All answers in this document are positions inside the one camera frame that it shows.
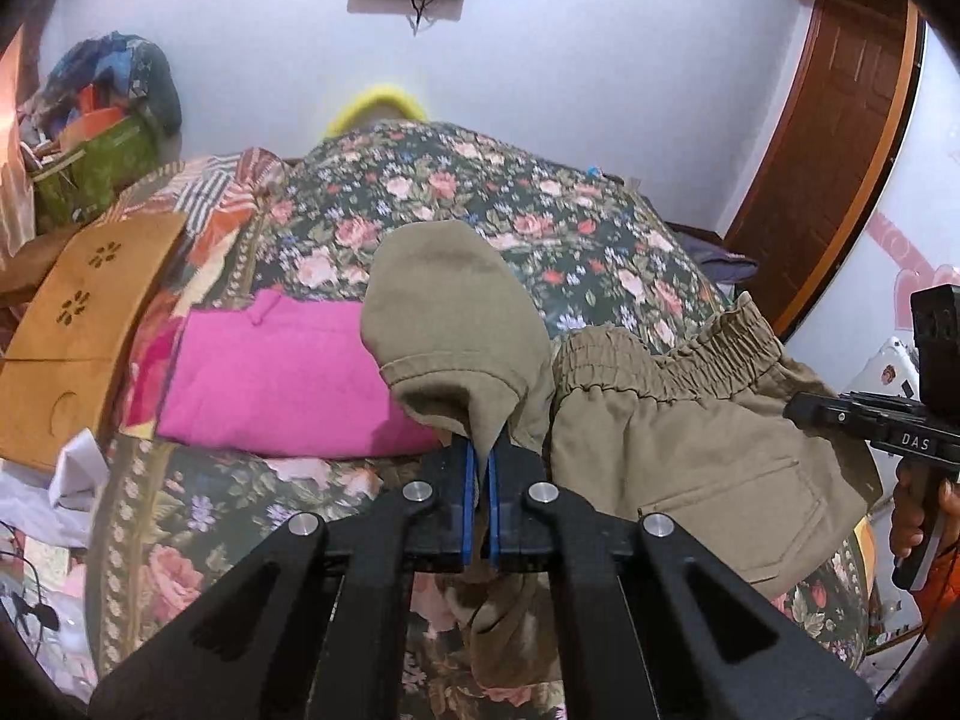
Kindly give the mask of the person right hand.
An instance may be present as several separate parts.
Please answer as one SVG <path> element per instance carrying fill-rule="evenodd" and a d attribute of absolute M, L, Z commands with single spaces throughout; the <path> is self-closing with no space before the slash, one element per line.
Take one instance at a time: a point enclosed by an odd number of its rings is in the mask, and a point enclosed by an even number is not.
<path fill-rule="evenodd" d="M 896 488 L 893 493 L 892 529 L 890 530 L 890 550 L 895 557 L 908 557 L 914 548 L 923 543 L 921 525 L 924 522 L 923 507 L 910 496 L 913 475 L 911 463 L 901 460 L 896 468 Z M 940 537 L 940 546 L 950 550 L 958 543 L 958 523 L 960 523 L 960 497 L 958 484 L 946 483 L 940 486 L 939 505 L 946 516 L 946 525 Z"/>

